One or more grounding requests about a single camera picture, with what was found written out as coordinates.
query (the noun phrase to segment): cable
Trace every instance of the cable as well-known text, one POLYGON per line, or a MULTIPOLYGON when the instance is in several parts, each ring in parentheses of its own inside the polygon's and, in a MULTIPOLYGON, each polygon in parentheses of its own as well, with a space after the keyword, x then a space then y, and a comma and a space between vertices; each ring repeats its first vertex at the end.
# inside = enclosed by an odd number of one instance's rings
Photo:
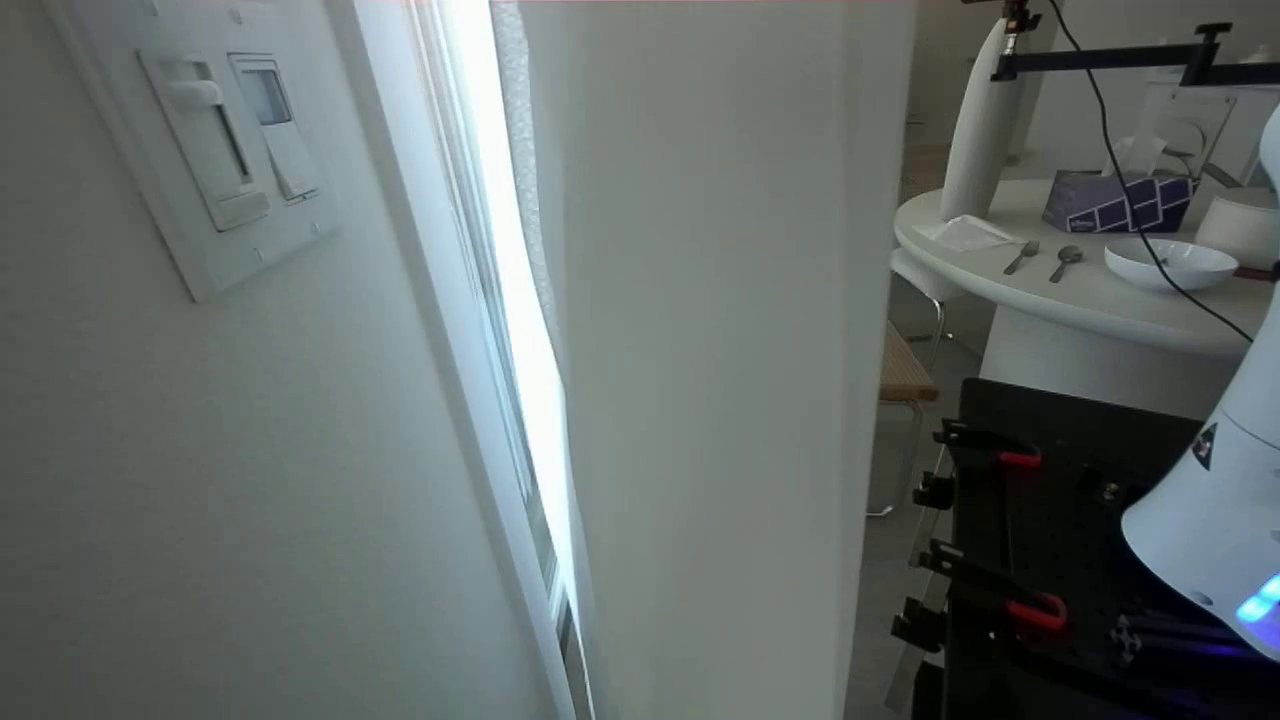
MULTIPOLYGON (((1069 22, 1069 14, 1064 14, 1064 3, 1061 3, 1061 0, 1049 0, 1049 7, 1053 7, 1053 14, 1058 14, 1058 29, 1064 29, 1064 39, 1072 44, 1072 50, 1083 50, 1082 39, 1075 39, 1075 32, 1072 32, 1072 22, 1069 22)), ((1234 329, 1246 343, 1251 343, 1251 335, 1247 335, 1234 315, 1208 306, 1202 294, 1193 294, 1187 286, 1182 286, 1182 285, 1168 277, 1168 267, 1166 267, 1166 259, 1155 256, 1149 231, 1146 231, 1146 228, 1138 225, 1138 215, 1131 215, 1131 188, 1128 188, 1123 168, 1122 168, 1122 155, 1118 155, 1110 97, 1106 97, 1106 87, 1096 83, 1096 73, 1094 73, 1094 66, 1083 66, 1083 79, 1090 79, 1094 100, 1096 100, 1096 123, 1102 123, 1102 137, 1106 137, 1106 150, 1110 150, 1114 177, 1118 177, 1118 185, 1122 185, 1122 191, 1123 191, 1128 225, 1131 225, 1131 231, 1146 238, 1155 272, 1166 277, 1166 285, 1168 285, 1175 294, 1185 294, 1185 298, 1198 304, 1206 315, 1222 320, 1222 322, 1234 329)))

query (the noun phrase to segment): white curtain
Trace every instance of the white curtain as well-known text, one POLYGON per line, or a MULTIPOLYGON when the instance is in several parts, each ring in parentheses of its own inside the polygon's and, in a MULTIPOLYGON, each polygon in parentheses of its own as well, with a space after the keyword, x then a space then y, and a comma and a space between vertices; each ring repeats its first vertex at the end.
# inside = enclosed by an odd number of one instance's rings
POLYGON ((524 0, 491 0, 491 32, 499 50, 499 83, 503 83, 503 114, 507 114, 507 144, 513 144, 513 168, 518 168, 518 198, 519 198, 519 225, 529 243, 529 267, 535 280, 535 294, 544 304, 544 320, 553 331, 553 348, 560 367, 568 367, 563 335, 563 272, 555 267, 560 256, 553 248, 550 225, 544 225, 544 162, 541 162, 541 137, 544 137, 544 102, 535 97, 535 56, 529 37, 529 3, 524 0))

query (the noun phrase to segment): blue light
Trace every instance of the blue light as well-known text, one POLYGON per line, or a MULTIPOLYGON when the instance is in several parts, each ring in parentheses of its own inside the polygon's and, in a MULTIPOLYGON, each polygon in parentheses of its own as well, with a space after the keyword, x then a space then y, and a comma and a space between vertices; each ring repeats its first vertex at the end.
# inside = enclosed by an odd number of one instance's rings
POLYGON ((1262 592, 1251 592, 1251 594, 1236 607, 1236 621, 1241 621, 1241 623, 1258 623, 1258 621, 1273 617, 1275 604, 1280 604, 1280 576, 1273 576, 1262 592))
POLYGON ((1273 576, 1258 594, 1280 604, 1280 576, 1273 576))
POLYGON ((1258 623, 1264 617, 1273 617, 1275 601, 1264 601, 1264 594, 1247 594, 1241 607, 1236 607, 1236 621, 1241 623, 1258 623))

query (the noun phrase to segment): white wall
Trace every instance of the white wall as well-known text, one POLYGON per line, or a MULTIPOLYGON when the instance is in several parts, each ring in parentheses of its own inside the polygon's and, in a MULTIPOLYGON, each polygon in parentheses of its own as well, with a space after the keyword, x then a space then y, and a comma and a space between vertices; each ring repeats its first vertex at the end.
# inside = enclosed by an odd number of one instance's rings
MULTIPOLYGON (((1222 58, 1241 58, 1270 50, 1280 58, 1280 3, 1273 0, 1061 0, 1072 32, 1083 46, 1123 46, 1123 44, 1187 44, 1198 22, 1236 20, 1236 32, 1223 37, 1222 58)), ((918 44, 918 79, 913 79, 913 139, 949 144, 956 129, 960 90, 973 66, 973 46, 990 32, 990 20, 999 3, 956 3, 956 0, 922 0, 922 44, 918 44)), ((1058 44, 1058 20, 1049 3, 1031 3, 1044 22, 1026 37, 1026 46, 1058 44)), ((1198 87, 1175 90, 1182 73, 1102 73, 1102 83, 1114 102, 1114 131, 1123 137, 1168 137, 1187 144, 1185 121, 1215 129, 1223 97, 1236 97, 1236 114, 1223 131, 1215 159, 1229 171, 1246 171, 1262 123, 1275 108, 1275 87, 1198 87)), ((1026 162, 1040 168, 1102 168, 1106 148, 1096 131, 1096 100, 1083 77, 1027 77, 1027 139, 1021 150, 1026 162)))
POLYGON ((284 7, 343 231, 195 306, 0 3, 0 716, 553 716, 330 20, 284 7))
POLYGON ((842 716, 913 3, 541 10, 604 706, 842 716))

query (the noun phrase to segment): white robot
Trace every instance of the white robot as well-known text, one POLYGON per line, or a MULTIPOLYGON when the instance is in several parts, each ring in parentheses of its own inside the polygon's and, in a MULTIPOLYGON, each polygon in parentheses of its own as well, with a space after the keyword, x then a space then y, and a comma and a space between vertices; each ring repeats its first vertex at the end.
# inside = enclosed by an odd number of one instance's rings
MULTIPOLYGON (((1280 188, 1280 108, 1262 159, 1280 188)), ((1280 293, 1198 443, 1122 533, 1168 586, 1280 661, 1280 293)))

